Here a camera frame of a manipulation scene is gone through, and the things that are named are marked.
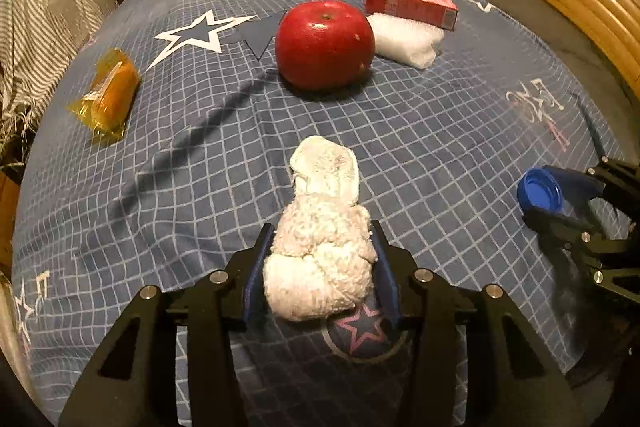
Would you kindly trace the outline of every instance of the blue bottle cap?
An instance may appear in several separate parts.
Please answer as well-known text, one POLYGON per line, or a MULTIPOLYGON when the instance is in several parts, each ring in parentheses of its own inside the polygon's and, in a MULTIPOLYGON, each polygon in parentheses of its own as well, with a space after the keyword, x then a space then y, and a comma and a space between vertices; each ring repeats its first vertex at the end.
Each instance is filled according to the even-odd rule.
POLYGON ((538 206, 551 212, 562 210, 562 190, 556 179, 544 169, 533 168, 518 183, 518 203, 523 212, 538 206))

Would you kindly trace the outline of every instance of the star print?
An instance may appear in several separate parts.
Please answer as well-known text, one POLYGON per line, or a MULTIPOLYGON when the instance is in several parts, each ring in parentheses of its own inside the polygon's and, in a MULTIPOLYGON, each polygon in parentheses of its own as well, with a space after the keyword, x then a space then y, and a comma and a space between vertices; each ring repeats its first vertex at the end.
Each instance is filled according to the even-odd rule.
POLYGON ((197 17, 190 25, 169 30, 156 35, 156 39, 169 41, 169 44, 160 52, 158 57, 149 65, 146 70, 153 68, 158 62, 161 62, 174 51, 191 44, 205 50, 216 53, 222 53, 220 49, 220 40, 218 34, 221 31, 228 30, 234 26, 238 26, 249 19, 253 19, 255 15, 248 17, 227 17, 217 21, 213 10, 209 10, 205 14, 197 17))
POLYGON ((349 346, 350 355, 353 355, 356 349, 358 349, 362 345, 362 343, 367 340, 379 343, 386 341, 386 334, 380 327, 383 319, 384 317, 381 315, 380 310, 369 310, 369 307, 363 303, 362 307, 357 308, 356 312, 353 315, 335 321, 336 326, 339 326, 351 332, 351 345, 349 346), (373 323, 373 329, 376 330, 376 333, 365 331, 363 334, 361 334, 361 336, 358 337, 358 327, 352 326, 351 323, 357 323, 360 320, 360 314, 363 311, 365 312, 367 317, 378 317, 373 323))
POLYGON ((22 279, 22 287, 20 288, 20 297, 15 297, 14 300, 18 310, 18 335, 22 333, 27 343, 31 345, 31 337, 29 336, 29 330, 27 329, 27 319, 33 315, 33 308, 27 305, 27 301, 24 298, 24 279, 22 279), (26 311, 24 318, 22 318, 22 312, 20 308, 26 311))
POLYGON ((236 44, 236 42, 244 41, 254 54, 257 60, 260 60, 264 52, 278 31, 280 21, 284 17, 285 12, 274 13, 264 19, 250 21, 242 26, 238 26, 232 35, 220 39, 220 44, 236 44))

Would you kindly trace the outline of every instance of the crumpled white cloth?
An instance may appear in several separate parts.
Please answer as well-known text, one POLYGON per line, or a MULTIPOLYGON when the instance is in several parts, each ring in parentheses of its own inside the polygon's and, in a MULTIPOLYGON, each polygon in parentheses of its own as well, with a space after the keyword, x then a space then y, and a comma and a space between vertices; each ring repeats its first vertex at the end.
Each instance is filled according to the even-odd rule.
POLYGON ((353 308, 372 287, 376 260, 366 208, 326 194, 296 196, 264 261, 269 306, 290 321, 353 308))
POLYGON ((385 13, 374 13, 367 20, 376 39, 377 55, 421 70, 433 64, 433 45, 444 37, 441 28, 385 13))
POLYGON ((364 301, 377 261, 369 213, 358 200, 356 157, 320 136, 289 162, 295 198, 285 208, 264 261, 271 310, 290 321, 328 317, 364 301))
POLYGON ((322 136, 300 142, 289 161, 293 189, 300 194, 321 193, 356 204, 360 190, 358 162, 353 151, 322 136))

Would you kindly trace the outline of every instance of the red cardboard box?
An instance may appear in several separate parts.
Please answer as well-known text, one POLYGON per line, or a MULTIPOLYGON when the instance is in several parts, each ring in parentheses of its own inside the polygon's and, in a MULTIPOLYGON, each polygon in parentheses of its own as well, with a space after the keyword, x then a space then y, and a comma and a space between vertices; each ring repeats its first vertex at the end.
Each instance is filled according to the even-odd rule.
POLYGON ((458 17, 452 0, 367 0, 366 11, 426 22, 445 30, 452 30, 458 17))

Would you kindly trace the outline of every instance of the grid pattern fabric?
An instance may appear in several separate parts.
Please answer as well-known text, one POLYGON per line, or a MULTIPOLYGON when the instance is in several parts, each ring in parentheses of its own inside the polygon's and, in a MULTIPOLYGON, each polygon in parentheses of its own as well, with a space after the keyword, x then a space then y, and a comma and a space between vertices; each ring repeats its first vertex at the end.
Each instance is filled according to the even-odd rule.
MULTIPOLYGON (((589 315, 581 314, 575 274, 566 257, 540 252, 522 223, 516 184, 532 166, 596 163, 579 105, 607 153, 622 153, 546 44, 484 0, 454 0, 456 29, 446 32, 433 66, 419 71, 375 58, 366 84, 334 96, 290 92, 278 78, 273 42, 261 60, 244 42, 222 53, 188 44, 144 73, 121 142, 92 145, 89 130, 65 110, 108 48, 123 49, 145 71, 167 45, 156 35, 209 9, 217 20, 261 19, 304 1, 126 0, 68 68, 31 151, 14 236, 20 331, 54 421, 143 285, 190 285, 252 245, 262 224, 277 225, 293 198, 289 158, 316 134, 353 150, 360 204, 390 243, 456 285, 500 283, 563 370, 580 356, 573 333, 589 315)), ((610 234, 620 234, 622 219, 602 204, 597 211, 610 234)), ((375 307, 373 299, 366 315, 375 307)), ((341 356, 350 333, 336 324, 269 317, 233 335, 252 426, 392 424, 408 339, 376 322, 383 342, 363 341, 355 355, 341 356)), ((178 415, 188 425, 183 331, 176 349, 178 415)), ((459 369, 460 421, 463 347, 459 369)))

